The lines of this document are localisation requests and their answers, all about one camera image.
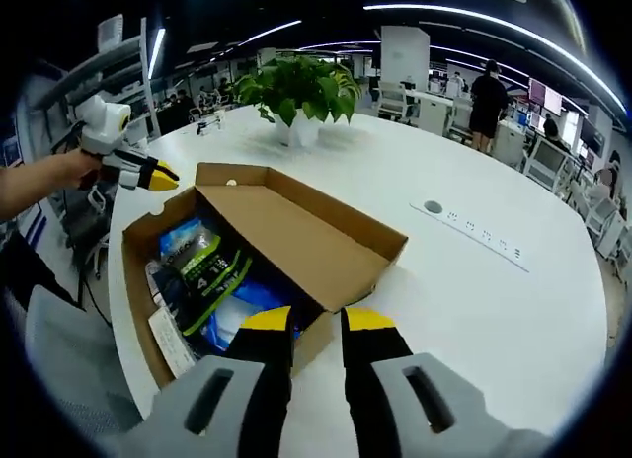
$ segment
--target black shirt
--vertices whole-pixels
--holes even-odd
[[[182,105],[185,110],[192,110],[196,105],[194,104],[194,100],[191,99],[190,96],[183,96],[180,100],[178,100],[178,104]]]
[[[553,119],[546,119],[544,121],[544,135],[547,139],[557,138],[560,134],[560,131],[557,128],[557,124]]]
[[[509,103],[503,83],[490,75],[479,76],[474,80],[470,93],[474,97],[474,110],[496,117]]]

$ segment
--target cable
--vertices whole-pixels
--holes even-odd
[[[83,265],[83,267],[81,268],[81,271],[79,272],[79,290],[81,290],[81,294],[83,296],[83,288],[81,288],[81,284],[83,283],[86,287],[88,287],[88,293],[90,294],[90,299],[92,300],[92,304],[97,310],[97,313],[101,316],[103,321],[106,322],[106,325],[112,328],[112,323],[108,321],[104,313],[99,308],[99,305],[97,304],[97,301],[95,300],[95,296],[92,293],[92,288],[90,288],[90,284],[88,283],[88,280],[86,280],[86,275],[85,275],[85,270],[84,270],[85,267],[86,267],[86,264]]]

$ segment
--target human hand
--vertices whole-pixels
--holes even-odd
[[[101,169],[101,160],[88,155],[81,149],[52,156],[58,169],[58,184],[63,187],[78,188],[81,179],[94,170]]]

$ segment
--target green leaves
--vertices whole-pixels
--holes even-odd
[[[259,115],[263,119],[267,120],[268,122],[271,122],[272,124],[275,123],[275,119],[272,116],[270,116],[270,113],[268,113],[268,110],[266,108],[264,108],[263,106],[259,106],[258,110],[259,110]]]
[[[340,105],[343,115],[347,117],[347,122],[351,123],[352,115],[354,115],[354,111],[356,110],[356,98],[341,96],[338,98],[338,104]]]
[[[299,108],[309,119],[324,122],[331,113],[334,120],[351,120],[360,89],[345,66],[299,55],[275,58],[257,76],[244,76],[235,94],[242,104],[257,105],[262,118],[274,122],[272,113],[290,126]]]
[[[327,102],[330,102],[338,96],[338,83],[336,83],[336,80],[333,78],[328,76],[318,78],[318,84],[323,89],[323,95],[325,95]]]
[[[327,115],[329,114],[329,107],[327,106],[325,100],[316,98],[309,103],[309,106],[314,112],[316,118],[321,122],[325,122]]]
[[[291,98],[285,98],[278,106],[278,115],[287,124],[287,127],[292,126],[292,122],[296,117],[295,101]]]
[[[314,112],[314,108],[312,108],[312,105],[309,103],[309,101],[304,101],[302,107],[303,112],[308,119],[311,119],[314,115],[316,115],[316,113]]]

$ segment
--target white flower pot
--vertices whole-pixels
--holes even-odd
[[[276,133],[281,145],[286,147],[310,147],[318,140],[318,131],[323,123],[316,117],[308,119],[303,110],[296,110],[292,126],[287,127],[278,114],[275,114]]]

